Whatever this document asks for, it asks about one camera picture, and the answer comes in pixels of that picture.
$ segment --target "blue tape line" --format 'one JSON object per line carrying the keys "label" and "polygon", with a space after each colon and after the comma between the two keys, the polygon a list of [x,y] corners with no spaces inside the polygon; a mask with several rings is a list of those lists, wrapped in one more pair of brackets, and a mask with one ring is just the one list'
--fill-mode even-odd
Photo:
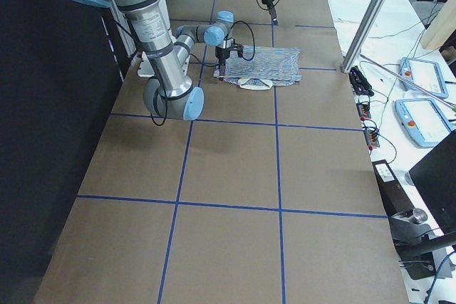
{"label": "blue tape line", "polygon": [[199,202],[188,202],[181,201],[180,205],[183,206],[205,206],[209,208],[226,208],[226,209],[244,209],[244,210],[257,210],[257,211],[275,211],[278,212],[277,208],[268,208],[264,206],[238,206],[230,204],[217,204],[217,203],[199,203]]}
{"label": "blue tape line", "polygon": [[295,25],[297,28],[334,28],[334,26],[319,26],[319,25]]}
{"label": "blue tape line", "polygon": [[362,132],[363,131],[361,128],[325,127],[325,126],[290,125],[290,124],[279,124],[279,127],[311,128],[311,129],[315,129],[315,130],[335,130],[335,131],[351,131],[351,132]]}
{"label": "blue tape line", "polygon": [[[271,40],[274,47],[274,24],[271,22]],[[280,172],[280,143],[279,143],[279,106],[277,104],[277,88],[274,87],[274,120],[276,128],[276,164],[277,164],[277,196],[279,199],[279,238],[280,238],[280,269],[282,284],[282,304],[286,304],[285,287],[285,253],[284,253],[284,220],[282,217],[282,190]]]}
{"label": "blue tape line", "polygon": [[[116,117],[146,117],[150,118],[150,115],[144,114],[127,114],[127,113],[111,113],[112,116]],[[213,122],[219,124],[237,124],[237,125],[257,125],[257,126],[272,126],[276,124],[267,123],[267,122],[248,122],[248,121],[228,121],[228,120],[215,120],[215,119],[196,119],[196,122]],[[347,127],[326,127],[326,126],[312,126],[312,125],[294,125],[294,124],[277,124],[279,127],[292,127],[292,128],[309,128],[312,130],[335,130],[335,131],[351,131],[351,132],[362,132],[361,128],[347,128]]]}
{"label": "blue tape line", "polygon": [[300,210],[300,209],[282,209],[286,213],[295,214],[312,214],[312,215],[326,215],[326,216],[348,216],[348,217],[365,217],[368,219],[387,219],[386,215],[376,214],[356,214],[356,213],[339,213],[337,211],[318,211],[318,210]]}
{"label": "blue tape line", "polygon": [[168,245],[166,248],[166,256],[165,256],[165,262],[163,264],[162,280],[160,281],[160,289],[158,292],[157,304],[161,304],[161,302],[162,302],[163,288],[165,287],[166,271],[167,271],[167,267],[168,267],[168,261],[170,259],[172,237],[174,235],[174,228],[176,225],[177,210],[179,209],[180,192],[182,191],[182,183],[184,182],[185,167],[187,166],[187,157],[188,157],[188,150],[190,148],[190,140],[192,138],[192,130],[193,130],[193,122],[190,123],[190,128],[188,130],[187,145],[185,146],[184,160],[182,162],[182,170],[180,172],[179,188],[177,189],[176,203],[174,206],[174,213],[172,214],[170,236],[168,238]]}
{"label": "blue tape line", "polygon": [[228,121],[228,120],[215,120],[215,119],[197,119],[200,122],[215,122],[219,124],[238,124],[238,125],[257,125],[257,126],[275,126],[266,122],[243,122],[243,121]]}
{"label": "blue tape line", "polygon": [[337,71],[336,68],[318,68],[318,67],[299,67],[299,70],[326,70],[326,71]]}
{"label": "blue tape line", "polygon": [[79,199],[107,199],[112,201],[130,201],[130,202],[148,202],[159,204],[176,204],[175,201],[167,201],[165,199],[136,199],[132,197],[118,197],[118,196],[101,196],[101,195],[76,195]]}
{"label": "blue tape line", "polygon": [[[79,194],[76,195],[79,199],[99,199],[107,201],[128,201],[128,202],[146,202],[146,203],[157,203],[157,204],[179,204],[180,206],[206,206],[212,208],[227,208],[227,209],[243,209],[243,210],[255,210],[255,211],[275,211],[279,212],[279,208],[269,208],[262,206],[241,206],[231,204],[218,204],[218,203],[199,203],[190,201],[169,201],[165,199],[143,199],[135,197],[121,197],[121,196],[102,196],[102,195],[89,195]],[[325,215],[325,216],[349,216],[349,217],[366,217],[374,219],[387,219],[385,215],[376,214],[357,214],[357,213],[342,213],[332,211],[315,211],[315,210],[303,210],[303,209],[281,209],[282,212],[293,213],[293,214],[311,214],[311,215]]]}

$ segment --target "electrical cable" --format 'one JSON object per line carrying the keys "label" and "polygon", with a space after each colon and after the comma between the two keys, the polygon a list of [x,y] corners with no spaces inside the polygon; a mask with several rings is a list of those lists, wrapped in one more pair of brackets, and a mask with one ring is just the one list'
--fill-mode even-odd
{"label": "electrical cable", "polygon": [[424,57],[424,56],[426,56],[426,55],[429,55],[430,53],[433,53],[434,51],[436,51],[436,50],[438,50],[438,49],[440,49],[440,48],[441,48],[441,47],[439,46],[438,48],[435,48],[434,50],[428,51],[427,53],[425,53],[425,54],[423,54],[423,55],[421,55],[421,56],[415,57],[415,58],[422,58],[422,57]]}
{"label": "electrical cable", "polygon": [[204,67],[217,67],[218,64],[216,63],[203,63],[197,56],[195,56],[194,54],[190,54],[191,56],[193,56],[195,58],[195,60],[198,61],[199,64],[202,64]]}
{"label": "electrical cable", "polygon": [[421,37],[424,35],[425,32],[426,32],[426,29],[424,28],[424,29],[420,32],[420,34],[418,35],[418,37],[416,38],[416,41],[414,42],[412,48],[411,48],[410,51],[408,52],[406,58],[408,58],[408,57],[410,56],[410,54],[412,53],[413,49],[415,49],[415,47],[417,47],[417,46],[420,44]]}
{"label": "electrical cable", "polygon": [[[280,2],[281,0],[277,0],[275,4],[272,4],[272,7],[276,7],[277,4]],[[263,10],[263,11],[269,11],[269,9],[267,7],[263,7],[260,5],[259,1],[256,0],[256,4],[258,5],[258,7]]]}
{"label": "electrical cable", "polygon": [[373,125],[374,125],[374,128],[375,128],[376,130],[378,130],[377,123],[376,123],[375,121],[373,121],[372,119],[369,119],[368,117],[365,117],[365,118],[363,119],[363,121],[372,122]]}
{"label": "electrical cable", "polygon": [[418,239],[421,236],[426,235],[427,233],[430,233],[431,231],[434,231],[436,229],[442,229],[442,228],[445,228],[445,227],[437,227],[437,228],[429,229],[428,231],[425,231],[424,233],[421,233],[420,235],[416,236],[414,239]]}
{"label": "electrical cable", "polygon": [[236,24],[238,24],[238,23],[244,24],[244,25],[250,30],[250,34],[252,35],[252,42],[253,42],[253,47],[254,47],[254,53],[253,53],[252,56],[249,57],[249,58],[245,58],[244,56],[242,56],[242,59],[243,59],[243,60],[245,60],[245,61],[251,61],[251,60],[253,60],[254,57],[255,57],[255,48],[256,48],[254,31],[252,30],[251,26],[250,26],[247,22],[245,22],[245,21],[235,21],[235,22],[233,23],[233,26],[232,26],[231,28],[233,29],[233,28],[236,26]]}
{"label": "electrical cable", "polygon": [[[115,19],[113,19],[114,23],[116,23],[116,25],[121,28],[122,30],[124,30],[124,32],[129,35],[129,37],[131,37],[135,42],[136,44],[139,44],[140,46],[142,45],[141,42],[139,42],[139,40],[136,39],[136,37],[134,37],[130,32],[127,31],[126,28],[124,28],[122,26],[122,24],[120,24],[118,21],[116,21]],[[163,83],[163,79],[161,78],[161,76],[159,75],[156,75],[157,76],[157,80],[158,82],[161,84],[162,88],[163,88],[163,93],[165,94],[164,95],[164,99],[165,99],[165,116],[163,116],[163,121],[162,122],[156,122],[152,113],[150,113],[150,119],[152,119],[152,122],[154,124],[156,124],[157,126],[163,126],[166,122],[166,119],[167,119],[167,115],[168,115],[168,97],[167,97],[167,94],[166,94],[166,89],[165,89],[165,84]]]}
{"label": "electrical cable", "polygon": [[431,262],[429,260],[399,260],[400,263],[429,263]]}
{"label": "electrical cable", "polygon": [[384,135],[381,135],[380,133],[378,133],[378,136],[382,137],[384,140],[389,142],[391,144],[391,146],[393,147],[393,149],[394,149],[394,158],[390,162],[387,162],[388,164],[393,163],[396,160],[396,157],[398,156],[398,149],[396,149],[396,146],[394,146],[394,144],[388,138],[386,138]]}
{"label": "electrical cable", "polygon": [[396,32],[396,33],[393,33],[393,34],[390,34],[390,35],[385,35],[385,36],[380,36],[380,37],[369,37],[369,38],[373,38],[373,39],[382,39],[382,38],[386,38],[386,37],[394,37],[394,36],[397,36],[403,32],[406,32],[406,31],[409,31],[410,29],[414,28],[415,26],[417,25],[420,25],[420,23],[422,23],[425,19],[429,19],[430,17],[434,16],[437,12],[439,12],[440,10],[437,10],[435,13],[431,14],[430,16],[426,17],[426,18],[423,18],[421,21],[417,22],[416,24],[412,25],[410,28],[407,28],[405,30],[402,30],[402,31],[399,31],[399,32]]}
{"label": "electrical cable", "polygon": [[380,91],[378,91],[378,90],[375,90],[375,89],[373,89],[373,88],[372,88],[372,90],[373,90],[374,92],[376,92],[376,93],[380,94],[380,95],[383,95],[385,98],[387,98],[387,99],[388,99],[388,96],[386,96],[386,95],[385,95],[385,94],[383,94],[382,92],[380,92]]}
{"label": "electrical cable", "polygon": [[426,32],[426,30],[424,30],[424,31],[421,33],[421,36],[420,36],[419,39],[418,39],[418,42],[417,42],[416,47],[415,47],[415,51],[413,52],[413,58],[415,58],[415,56],[416,56],[416,52],[418,51],[418,48],[419,48],[419,46],[420,46],[421,38],[423,38],[423,36],[425,35],[425,32]]}
{"label": "electrical cable", "polygon": [[394,86],[396,85],[396,82],[398,82],[398,79],[395,79],[395,80],[394,80],[393,85],[391,86],[390,92],[388,93],[388,96],[386,97],[385,106],[383,107],[382,114],[380,115],[380,124],[379,124],[379,126],[378,126],[379,128],[382,127],[382,124],[383,124],[383,115],[385,114],[386,105],[387,105],[388,102],[390,101],[390,96],[391,96],[391,93],[393,92],[393,89],[394,89]]}
{"label": "electrical cable", "polygon": [[438,11],[436,11],[435,13],[432,13],[432,12],[434,11],[435,7],[436,7],[438,4],[439,4],[439,3],[435,2],[434,7],[432,7],[431,10],[430,10],[429,16],[428,16],[427,18],[424,18],[424,19],[423,19],[423,21],[424,21],[425,19],[427,19],[427,23],[426,23],[426,24],[423,23],[425,26],[430,24],[430,22],[429,22],[430,17],[434,16],[434,14],[436,14],[437,12],[440,11],[440,10],[438,10]]}
{"label": "electrical cable", "polygon": [[430,286],[429,290],[427,290],[427,296],[426,296],[423,304],[429,303],[430,295],[432,295],[432,290],[434,290],[435,282],[437,281],[437,278],[440,274],[440,270],[442,269],[443,264],[446,262],[446,260],[448,260],[455,253],[456,253],[456,251],[453,251],[450,254],[448,254],[446,257],[443,258],[442,262],[440,263],[439,267],[437,268],[437,272],[435,272],[435,276],[434,276],[434,280],[432,281],[432,285]]}
{"label": "electrical cable", "polygon": [[136,37],[134,37],[134,35],[132,35],[126,28],[124,28],[121,23],[116,21],[114,18],[112,18],[111,20],[115,23],[115,25],[117,25],[120,29],[122,29],[127,35],[129,35],[129,37],[131,37],[131,39],[133,39],[136,44],[138,44],[139,46],[142,45],[141,42],[139,42],[139,40]]}
{"label": "electrical cable", "polygon": [[168,117],[168,96],[167,96],[167,93],[166,93],[166,88],[165,88],[165,84],[163,83],[162,77],[160,76],[160,78],[159,78],[159,76],[158,76],[158,74],[157,74],[157,79],[158,79],[158,82],[159,82],[159,83],[161,84],[161,86],[162,86],[162,89],[163,89],[163,96],[161,96],[161,94],[160,94],[160,92],[159,92],[159,90],[158,90],[159,88],[158,88],[155,92],[158,92],[157,96],[160,96],[161,98],[164,98],[164,99],[165,99],[165,115],[161,115],[161,114],[158,112],[158,108],[157,108],[157,109],[156,109],[157,114],[158,114],[159,116],[163,117],[163,121],[160,122],[160,123],[156,122],[155,119],[154,119],[154,117],[153,117],[153,115],[152,115],[152,113],[150,113],[150,119],[152,119],[152,122],[153,122],[155,125],[157,125],[157,126],[163,126],[163,125],[165,124],[165,122],[166,122],[167,117]]}

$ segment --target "black backdrop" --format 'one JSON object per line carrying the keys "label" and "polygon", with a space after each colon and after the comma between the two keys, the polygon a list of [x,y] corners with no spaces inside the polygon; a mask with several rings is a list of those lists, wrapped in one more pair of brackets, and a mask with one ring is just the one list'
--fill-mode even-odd
{"label": "black backdrop", "polygon": [[95,9],[0,0],[0,11],[0,271],[11,279],[46,269],[121,80]]}

